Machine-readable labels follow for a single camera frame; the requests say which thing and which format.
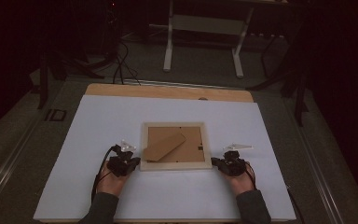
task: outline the floor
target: floor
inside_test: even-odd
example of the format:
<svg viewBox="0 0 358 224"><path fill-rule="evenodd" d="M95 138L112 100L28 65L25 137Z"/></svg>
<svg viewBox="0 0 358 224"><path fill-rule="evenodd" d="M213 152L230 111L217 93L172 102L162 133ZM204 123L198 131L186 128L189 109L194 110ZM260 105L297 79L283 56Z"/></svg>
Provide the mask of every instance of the floor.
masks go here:
<svg viewBox="0 0 358 224"><path fill-rule="evenodd" d="M200 44L190 48L178 41L173 48L172 71L164 73L165 46L158 35L148 43L126 40L128 58L123 66L126 84L187 85L209 88L244 89L266 78L259 61L267 45L262 37L250 36L241 52L245 78L234 75L229 49ZM284 54L284 41L271 49L266 58L272 71ZM125 48L120 48L121 55ZM39 223L34 210L60 152L78 103L90 83L111 83L116 64L97 71L105 79L90 79L70 71L66 81L49 78L49 100L37 110L38 95L26 94L0 120L0 223ZM38 71L31 76L37 82ZM304 223L358 223L358 188L337 142L331 134L318 106L307 91L303 113L304 127L294 119L294 99L282 98L282 83L254 91L268 135L280 164L283 178L292 192ZM64 121L49 121L49 109L65 110ZM297 220L286 223L302 223Z"/></svg>

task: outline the wooden frame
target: wooden frame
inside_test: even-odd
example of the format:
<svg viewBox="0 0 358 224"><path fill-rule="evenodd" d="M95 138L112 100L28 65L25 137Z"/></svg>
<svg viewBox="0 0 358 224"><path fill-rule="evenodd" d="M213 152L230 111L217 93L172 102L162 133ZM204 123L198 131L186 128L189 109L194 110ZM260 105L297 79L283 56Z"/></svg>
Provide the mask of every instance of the wooden frame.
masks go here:
<svg viewBox="0 0 358 224"><path fill-rule="evenodd" d="M211 150L206 134L205 125L202 122L147 122L144 123L142 131L142 148L148 146L149 128L152 127L199 127L203 147L204 161L192 162L149 162L146 161L144 155L141 155L141 171L161 171L161 170L195 170L195 169L211 169Z"/></svg>

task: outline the white table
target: white table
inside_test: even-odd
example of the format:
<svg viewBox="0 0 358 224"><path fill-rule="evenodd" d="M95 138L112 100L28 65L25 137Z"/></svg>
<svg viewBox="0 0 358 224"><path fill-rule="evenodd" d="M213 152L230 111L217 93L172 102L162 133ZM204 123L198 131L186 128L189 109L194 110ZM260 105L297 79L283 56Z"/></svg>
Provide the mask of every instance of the white table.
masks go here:
<svg viewBox="0 0 358 224"><path fill-rule="evenodd" d="M242 43L246 37L246 33L249 27L249 23L253 16L255 4L276 4L286 5L286 0L280 2L275 0L239 0L238 2L250 4L249 9L244 11L246 18L244 21L217 19L217 18L206 18L199 16L180 15L173 12L173 0L170 0L169 18L168 18L168 41L167 49L165 51L164 67L165 72L171 71L172 62L172 32L173 30L187 30L195 32L205 32L223 35L237 35L239 37L237 46L232 49L232 59L235 66L236 76L243 77L243 71L241 66L240 52Z"/></svg>
<svg viewBox="0 0 358 224"><path fill-rule="evenodd" d="M186 95L194 90L205 92L180 88L115 88L127 89L132 92L130 94L134 93L131 90L149 93L154 90L156 94L166 92L167 95L174 92ZM246 91L207 91L223 95L227 92L249 94ZM204 122L214 157L222 157L222 148L231 143L254 146L255 149L241 151L241 157L253 165L256 184L263 192L271 217L273 220L296 218L257 104L85 95L34 219L76 221L85 216L90 208L92 182L104 153L121 139L140 146L142 124L155 121ZM216 168L157 172L136 169L121 193L115 215L117 222L221 222L239 218L234 196Z"/></svg>

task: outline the dark background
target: dark background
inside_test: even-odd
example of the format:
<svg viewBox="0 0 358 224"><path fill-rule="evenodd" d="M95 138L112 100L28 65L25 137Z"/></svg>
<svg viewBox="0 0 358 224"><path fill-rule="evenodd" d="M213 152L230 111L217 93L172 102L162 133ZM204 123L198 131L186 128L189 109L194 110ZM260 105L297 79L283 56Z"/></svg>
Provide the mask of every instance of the dark background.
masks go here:
<svg viewBox="0 0 358 224"><path fill-rule="evenodd" d="M33 87L28 76L39 67L41 41L51 31L48 29L51 14L60 13L52 9L54 4L46 2L0 1L0 118ZM328 16L318 21L321 26L314 28L317 31L310 30L310 34L330 38L330 41L318 54L316 63L312 64L308 86L358 183L358 1L324 1L318 2L318 5L322 6L324 15ZM98 15L99 9L94 9L89 20L83 22L103 21L103 17ZM166 24L168 1L128 1L124 9L124 19L130 29L147 35L148 22ZM215 7L205 13L214 12L221 14ZM267 11L257 13L257 17L273 15ZM62 26L62 31L66 30L61 38L72 37L67 45L65 41L62 42L64 46L70 49L70 45L80 43L83 48L89 48L95 44L88 42L85 36L79 39L76 39L79 35L74 37L70 22L73 18L61 19L55 21ZM270 25L256 20L251 24L252 29L256 33L263 32L263 29L273 30L274 22L268 21ZM324 29L326 24L333 25ZM74 46L76 50L81 51L82 48Z"/></svg>

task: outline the cable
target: cable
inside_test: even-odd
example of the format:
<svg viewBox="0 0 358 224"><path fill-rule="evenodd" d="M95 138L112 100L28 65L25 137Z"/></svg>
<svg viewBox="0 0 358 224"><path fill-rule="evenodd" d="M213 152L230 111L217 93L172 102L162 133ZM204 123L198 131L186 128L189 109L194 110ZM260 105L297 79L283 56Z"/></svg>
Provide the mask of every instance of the cable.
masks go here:
<svg viewBox="0 0 358 224"><path fill-rule="evenodd" d="M298 207L298 204L296 203L295 198L293 197L292 193L290 192L289 187L287 188L287 192L289 193L289 197L292 200L293 204L295 205L298 215L300 216L301 223L305 224L304 217L302 216L300 208Z"/></svg>
<svg viewBox="0 0 358 224"><path fill-rule="evenodd" d="M98 171L98 174L95 176L94 184L92 185L91 202L94 201L94 197L95 197L95 193L97 191L98 183L100 183L100 181L107 176L107 175L104 175L102 178L100 178L100 174L101 174L101 171L103 170L103 167L104 167L104 164L106 162L107 156L109 155L109 153L111 151L113 151L113 147L110 147L109 150L107 150L105 156L103 157L103 162L101 163L100 170Z"/></svg>
<svg viewBox="0 0 358 224"><path fill-rule="evenodd" d="M254 171L253 167L251 166L251 163L250 163L250 162L246 161L245 163L246 163L246 164L245 164L245 173L249 176L249 178L251 178L251 181L252 181L252 184L253 184L253 186L254 186L254 189L257 189L257 187L255 186L255 171ZM247 169L246 166L249 166L249 168L251 168L251 171L252 171L252 174L253 174L253 175L251 175L251 174L249 173L249 171L248 171L248 169Z"/></svg>
<svg viewBox="0 0 358 224"><path fill-rule="evenodd" d="M113 75L113 84L115 84L116 82L116 76L117 76L117 73L120 73L120 79L121 79L121 84L124 85L124 77L123 77L123 71L122 71L122 66L124 65L128 72L131 74L131 76L138 82L138 84L141 86L141 82L139 82L137 76L138 76L138 72L132 68L130 68L127 63L125 62L126 58L128 57L129 55L129 48L126 44L124 44L122 41L119 42L119 44L121 44L122 46L124 46L125 48L125 54L123 57L121 57L120 55L117 56L117 62L118 62L118 67Z"/></svg>

